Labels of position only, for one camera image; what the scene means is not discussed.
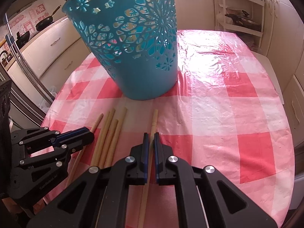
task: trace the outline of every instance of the floral cutout pattern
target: floral cutout pattern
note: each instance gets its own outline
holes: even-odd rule
[[[95,7],[93,8],[93,12],[94,14],[98,14],[101,10],[99,9],[99,7]]]
[[[105,3],[105,8],[109,8],[109,7],[113,7],[115,2],[113,2],[112,0],[109,0],[107,3]]]
[[[77,0],[76,9],[86,12],[90,0]],[[115,64],[121,63],[122,54],[133,59],[143,57],[156,60],[156,68],[170,71],[175,59],[176,16],[171,0],[134,0],[134,5],[116,17],[112,26],[85,25],[83,21],[73,22],[85,43],[90,47],[107,72],[115,78]],[[105,3],[106,9],[115,2]],[[101,10],[93,8],[92,13]]]
[[[74,21],[73,23],[78,32],[86,39],[85,43],[91,48],[101,65],[115,78],[110,61],[121,63],[117,57],[122,52],[120,47],[116,46],[117,41],[114,39],[113,33],[110,32],[110,27],[103,24],[86,26],[82,21],[79,23]]]
[[[88,4],[88,2],[91,0],[77,0],[77,7],[76,9],[80,9],[83,12],[87,11],[88,6],[90,6]]]
[[[146,51],[148,56],[163,55],[166,49],[174,51],[176,16],[171,0],[135,0],[134,8],[127,9],[125,16],[117,17],[113,27],[117,29],[119,41],[125,43],[124,51],[136,52],[134,59],[143,55],[141,51]],[[172,62],[162,69],[170,70]]]

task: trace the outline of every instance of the metal screw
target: metal screw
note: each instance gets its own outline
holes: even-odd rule
[[[173,156],[170,156],[170,157],[168,158],[168,160],[169,160],[171,163],[175,163],[175,162],[178,161],[178,157],[173,155]]]
[[[213,173],[215,171],[215,168],[212,165],[208,165],[206,166],[205,171],[207,173]]]
[[[92,166],[92,167],[90,167],[90,168],[89,168],[89,172],[92,173],[92,174],[98,172],[98,167],[97,167],[97,166]]]
[[[126,160],[126,162],[128,162],[128,163],[132,163],[132,162],[135,161],[135,158],[134,158],[133,156],[127,156],[125,160]]]

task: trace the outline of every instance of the wall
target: wall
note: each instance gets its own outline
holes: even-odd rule
[[[63,6],[63,4],[64,0],[37,0],[29,8],[16,15],[9,21],[9,25],[15,40],[17,39],[17,32],[22,35],[26,31],[30,31],[32,38],[38,33],[35,28],[36,24],[42,19],[50,16],[59,5]],[[61,11],[61,9],[59,9],[53,18],[54,21],[56,21],[64,16],[65,14]],[[0,41],[5,38],[6,34],[6,27],[0,27]],[[2,48],[0,48],[0,52],[8,49],[9,46],[6,43]]]

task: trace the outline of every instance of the table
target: table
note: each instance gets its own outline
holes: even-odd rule
[[[284,109],[266,71],[235,34],[183,30],[177,36],[178,81],[169,92],[153,100],[130,100],[90,54],[66,81],[43,126],[60,132],[91,128],[100,113],[115,107],[118,116],[126,106],[116,162],[142,143],[143,133],[150,132],[153,110],[159,109],[162,143],[193,166],[215,166],[281,226],[292,195],[294,151]],[[99,131],[76,177],[88,169]],[[154,169],[145,228],[176,228],[174,187],[156,185],[153,176]],[[56,197],[65,183],[45,201]],[[142,186],[130,187],[128,228],[137,227],[141,191]]]

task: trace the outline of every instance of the blue plastic basket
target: blue plastic basket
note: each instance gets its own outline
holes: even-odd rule
[[[174,86],[174,0],[68,0],[62,11],[128,98],[152,99]]]

